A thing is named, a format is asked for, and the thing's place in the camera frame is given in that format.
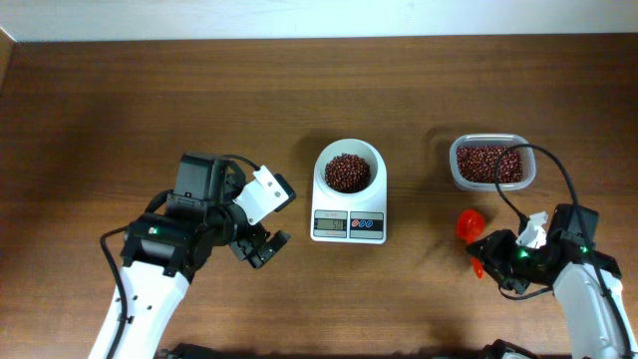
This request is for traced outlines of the orange measuring scoop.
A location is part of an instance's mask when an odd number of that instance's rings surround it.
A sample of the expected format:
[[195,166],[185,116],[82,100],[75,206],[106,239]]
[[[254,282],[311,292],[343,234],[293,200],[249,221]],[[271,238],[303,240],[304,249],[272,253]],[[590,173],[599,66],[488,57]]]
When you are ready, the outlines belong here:
[[[462,239],[466,245],[470,245],[482,234],[484,227],[483,216],[474,209],[466,209],[458,219],[456,226],[457,236]],[[471,264],[477,278],[482,279],[484,276],[482,264],[475,257],[471,258]]]

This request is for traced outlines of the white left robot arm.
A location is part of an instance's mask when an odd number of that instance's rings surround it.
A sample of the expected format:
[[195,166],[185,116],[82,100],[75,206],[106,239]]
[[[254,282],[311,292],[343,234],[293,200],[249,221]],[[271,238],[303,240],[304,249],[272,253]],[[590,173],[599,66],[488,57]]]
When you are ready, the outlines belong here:
[[227,246],[258,269],[289,240],[261,221],[296,197],[281,174],[254,165],[248,180],[238,155],[185,153],[175,185],[119,228],[116,262],[103,234],[100,246],[116,282],[110,308],[91,350],[93,358],[152,358],[195,274],[216,247]]

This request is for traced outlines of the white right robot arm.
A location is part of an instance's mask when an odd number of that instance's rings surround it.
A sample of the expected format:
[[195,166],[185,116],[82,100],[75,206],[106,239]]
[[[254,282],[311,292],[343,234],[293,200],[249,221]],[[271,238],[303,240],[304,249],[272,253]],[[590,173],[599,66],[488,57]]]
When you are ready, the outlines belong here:
[[596,211],[563,203],[552,218],[531,215],[521,234],[498,230],[468,244],[467,252],[509,300],[552,294],[566,318],[572,357],[635,358],[620,268],[585,240],[597,221]]

